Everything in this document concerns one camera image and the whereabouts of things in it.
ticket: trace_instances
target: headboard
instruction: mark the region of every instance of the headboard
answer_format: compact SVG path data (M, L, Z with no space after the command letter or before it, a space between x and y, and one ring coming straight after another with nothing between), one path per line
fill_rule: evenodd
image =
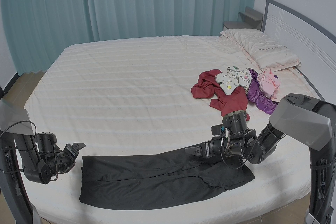
M261 29L297 54L297 69L322 100L336 104L336 37L295 10L273 0L266 1Z

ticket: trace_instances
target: black baseboard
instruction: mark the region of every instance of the black baseboard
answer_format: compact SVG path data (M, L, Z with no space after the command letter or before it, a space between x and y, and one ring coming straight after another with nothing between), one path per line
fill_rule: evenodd
M11 87L14 85L14 83L16 82L16 80L19 78L19 75L16 73L12 79L10 80L10 82L7 84L7 86L2 90L1 88L1 91L3 93L3 95L6 95L9 90L11 89Z

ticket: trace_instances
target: purple garment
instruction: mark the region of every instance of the purple garment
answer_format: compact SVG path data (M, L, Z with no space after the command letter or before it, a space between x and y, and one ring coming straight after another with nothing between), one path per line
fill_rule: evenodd
M264 111L266 114L271 115L277 107L278 102L273 102L263 94L259 89L259 82L257 80L258 73L251 68L249 71L252 75L252 82L250 83L249 91L247 92L247 99L252 103L255 103L257 108Z

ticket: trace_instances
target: tile floor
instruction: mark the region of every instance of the tile floor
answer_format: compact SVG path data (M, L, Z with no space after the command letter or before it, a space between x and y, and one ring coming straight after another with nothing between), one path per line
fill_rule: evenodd
M42 72L23 74L15 82L9 93L4 96L4 99L19 107L24 107L43 75ZM308 194L300 200L239 224L303 224L305 211L309 206L309 198L310 195ZM1 224L15 223L2 193L0 195L0 220Z

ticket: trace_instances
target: white bed sheet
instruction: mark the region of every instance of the white bed sheet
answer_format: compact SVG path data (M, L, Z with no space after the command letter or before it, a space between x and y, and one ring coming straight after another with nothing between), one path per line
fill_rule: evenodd
M77 165L56 182L23 177L42 217L72 223L236 223L304 197L310 191L309 149L285 137L259 165L247 163L255 180L206 201L147 211L117 211L79 202L82 155L143 155L186 147L211 138L220 111L194 99L198 75L230 65L252 67L226 37L148 37L72 45L43 76L25 105L38 132L57 144L83 142ZM317 97L299 72L277 71L279 95ZM268 115L249 103L249 128L257 134Z

